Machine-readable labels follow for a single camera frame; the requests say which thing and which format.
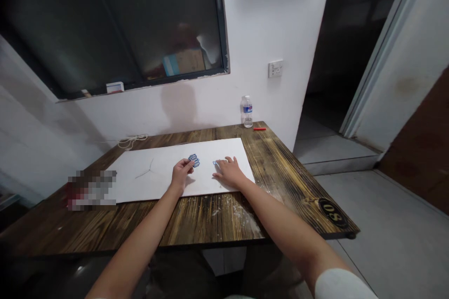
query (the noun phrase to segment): electrical socket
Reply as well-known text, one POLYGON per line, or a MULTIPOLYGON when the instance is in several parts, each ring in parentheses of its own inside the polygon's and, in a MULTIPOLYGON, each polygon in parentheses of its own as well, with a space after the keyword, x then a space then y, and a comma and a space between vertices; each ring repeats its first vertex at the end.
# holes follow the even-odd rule
POLYGON ((281 77, 283 64, 284 64, 283 60, 269 63, 268 64, 268 78, 281 77))

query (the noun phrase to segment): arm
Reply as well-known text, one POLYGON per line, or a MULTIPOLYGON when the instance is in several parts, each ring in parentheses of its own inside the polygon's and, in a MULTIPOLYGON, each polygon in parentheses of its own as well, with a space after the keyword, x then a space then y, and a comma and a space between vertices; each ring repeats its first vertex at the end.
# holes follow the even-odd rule
POLYGON ((182 159, 173 168, 172 182, 150 213, 140 222, 98 277, 86 298, 130 298, 150 262, 184 192, 195 162, 182 159))
POLYGON ((327 269, 351 271, 329 244, 294 212, 246 178, 236 157, 217 160, 221 182, 242 192, 282 253, 298 268, 314 295, 317 278, 327 269))

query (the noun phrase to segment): cord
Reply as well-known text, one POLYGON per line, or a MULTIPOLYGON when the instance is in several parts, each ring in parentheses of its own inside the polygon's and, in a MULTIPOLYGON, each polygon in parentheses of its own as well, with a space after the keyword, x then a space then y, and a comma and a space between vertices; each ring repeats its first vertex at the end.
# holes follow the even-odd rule
POLYGON ((142 134, 142 135, 135 135, 134 137, 128 137, 128 138, 123 138, 122 140, 120 140, 118 142, 118 147, 120 148, 129 148, 132 149, 132 146, 134 146, 134 143, 139 140, 139 141, 143 141, 146 140, 148 138, 148 134, 142 134))

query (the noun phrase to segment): person's left hand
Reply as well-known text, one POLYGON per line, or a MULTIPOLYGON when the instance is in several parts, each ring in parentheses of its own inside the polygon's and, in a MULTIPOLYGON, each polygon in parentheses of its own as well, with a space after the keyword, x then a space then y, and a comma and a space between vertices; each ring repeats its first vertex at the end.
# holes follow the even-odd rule
POLYGON ((188 159, 182 159, 173 167, 172 183, 170 187, 179 188, 181 194, 186 188, 186 177, 188 174, 193 173, 193 165, 195 161, 190 161, 188 159))

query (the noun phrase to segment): number plate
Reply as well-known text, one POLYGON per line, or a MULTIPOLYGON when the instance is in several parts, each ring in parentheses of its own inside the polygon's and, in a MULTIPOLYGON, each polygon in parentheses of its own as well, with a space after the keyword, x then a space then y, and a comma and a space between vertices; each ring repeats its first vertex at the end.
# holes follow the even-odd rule
POLYGON ((335 224, 339 228, 348 227, 346 216, 343 215, 343 212, 334 203, 332 203, 328 199, 319 199, 318 205, 333 224, 335 224))

